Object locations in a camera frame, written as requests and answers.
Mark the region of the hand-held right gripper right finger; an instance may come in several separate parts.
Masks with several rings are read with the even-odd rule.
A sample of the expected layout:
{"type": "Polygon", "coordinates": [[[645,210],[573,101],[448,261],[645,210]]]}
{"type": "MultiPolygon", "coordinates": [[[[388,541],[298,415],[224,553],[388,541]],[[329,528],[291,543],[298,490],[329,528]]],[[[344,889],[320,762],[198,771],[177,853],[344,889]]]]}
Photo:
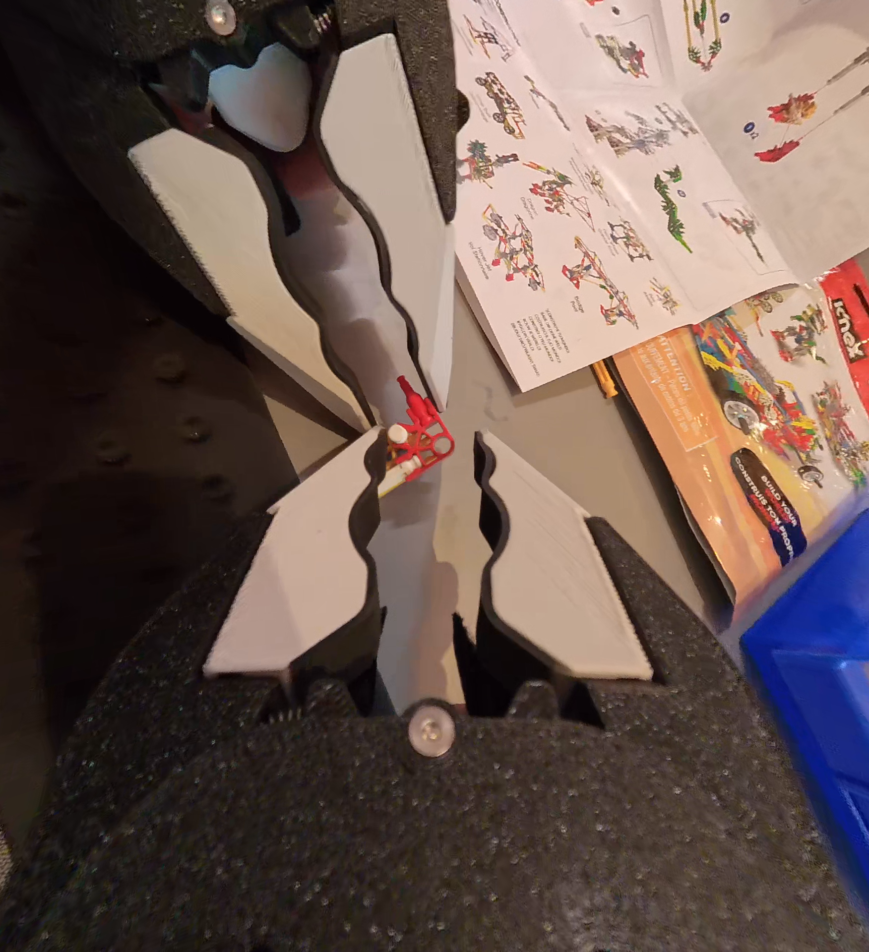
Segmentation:
{"type": "Polygon", "coordinates": [[[651,681],[654,668],[592,531],[592,515],[489,431],[475,437],[484,565],[478,646],[514,674],[504,641],[576,681],[651,681]]]}

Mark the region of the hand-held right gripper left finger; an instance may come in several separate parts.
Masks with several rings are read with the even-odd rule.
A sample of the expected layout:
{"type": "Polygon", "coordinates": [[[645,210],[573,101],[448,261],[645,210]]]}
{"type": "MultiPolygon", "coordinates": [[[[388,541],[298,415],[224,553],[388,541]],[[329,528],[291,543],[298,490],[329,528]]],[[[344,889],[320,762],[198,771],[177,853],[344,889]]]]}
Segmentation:
{"type": "Polygon", "coordinates": [[[204,675],[352,681],[380,639],[377,571],[386,434],[374,427],[270,508],[272,516],[204,663],[204,675]]]}

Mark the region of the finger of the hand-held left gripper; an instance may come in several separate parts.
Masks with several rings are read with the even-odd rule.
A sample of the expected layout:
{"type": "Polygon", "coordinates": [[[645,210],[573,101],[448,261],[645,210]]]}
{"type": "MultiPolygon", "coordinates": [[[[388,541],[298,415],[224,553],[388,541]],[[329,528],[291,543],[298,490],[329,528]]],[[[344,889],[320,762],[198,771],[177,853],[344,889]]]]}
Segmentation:
{"type": "Polygon", "coordinates": [[[359,432],[375,419],[325,340],[316,304],[274,254],[284,224],[272,182],[220,129],[171,128],[129,159],[224,303],[228,323],[335,417],[359,432]]]}
{"type": "Polygon", "coordinates": [[[452,375],[454,234],[440,206],[392,33],[342,51],[317,109],[335,183],[374,241],[381,285],[406,327],[408,350],[439,411],[452,375]]]}

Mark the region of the red plastic connector piece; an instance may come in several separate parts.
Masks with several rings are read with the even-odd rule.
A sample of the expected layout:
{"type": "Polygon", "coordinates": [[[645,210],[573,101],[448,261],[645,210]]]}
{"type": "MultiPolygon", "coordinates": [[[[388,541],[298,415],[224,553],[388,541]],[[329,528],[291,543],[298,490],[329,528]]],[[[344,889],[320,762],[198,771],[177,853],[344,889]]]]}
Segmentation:
{"type": "Polygon", "coordinates": [[[409,433],[407,442],[417,442],[420,449],[424,469],[418,478],[452,455],[454,439],[438,413],[435,421],[424,429],[413,425],[412,422],[400,424],[404,425],[409,433]]]}

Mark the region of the short red plastic rod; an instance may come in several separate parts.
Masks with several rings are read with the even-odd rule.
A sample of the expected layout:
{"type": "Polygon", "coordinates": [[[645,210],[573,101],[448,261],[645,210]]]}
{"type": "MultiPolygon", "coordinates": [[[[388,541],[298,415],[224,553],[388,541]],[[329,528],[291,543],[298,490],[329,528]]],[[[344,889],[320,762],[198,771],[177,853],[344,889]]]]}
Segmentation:
{"type": "Polygon", "coordinates": [[[407,413],[413,425],[422,429],[427,428],[435,421],[437,415],[434,404],[427,397],[419,394],[404,375],[398,376],[396,383],[405,396],[407,413]]]}

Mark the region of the orange and red toy bag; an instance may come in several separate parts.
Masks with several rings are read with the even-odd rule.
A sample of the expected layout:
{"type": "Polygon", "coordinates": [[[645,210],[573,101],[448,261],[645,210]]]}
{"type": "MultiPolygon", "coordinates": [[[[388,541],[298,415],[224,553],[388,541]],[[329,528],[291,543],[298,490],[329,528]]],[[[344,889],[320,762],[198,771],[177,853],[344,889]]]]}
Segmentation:
{"type": "Polygon", "coordinates": [[[615,364],[737,610],[869,506],[869,281],[857,260],[615,364]]]}

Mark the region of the white printed instruction sheet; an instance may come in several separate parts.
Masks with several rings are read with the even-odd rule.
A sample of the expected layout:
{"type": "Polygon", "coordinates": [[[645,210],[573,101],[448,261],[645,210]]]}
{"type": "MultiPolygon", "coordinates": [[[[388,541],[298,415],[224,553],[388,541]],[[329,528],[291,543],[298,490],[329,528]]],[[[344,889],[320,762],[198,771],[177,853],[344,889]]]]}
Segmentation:
{"type": "Polygon", "coordinates": [[[869,248],[869,1],[449,11],[459,277],[520,391],[869,248]]]}

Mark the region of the blue plastic bin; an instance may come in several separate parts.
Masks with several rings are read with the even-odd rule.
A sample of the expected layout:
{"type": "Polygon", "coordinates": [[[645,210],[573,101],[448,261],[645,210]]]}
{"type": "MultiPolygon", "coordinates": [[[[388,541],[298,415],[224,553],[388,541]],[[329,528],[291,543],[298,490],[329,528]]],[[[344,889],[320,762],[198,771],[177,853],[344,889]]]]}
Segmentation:
{"type": "Polygon", "coordinates": [[[740,645],[869,921],[869,508],[740,645]]]}

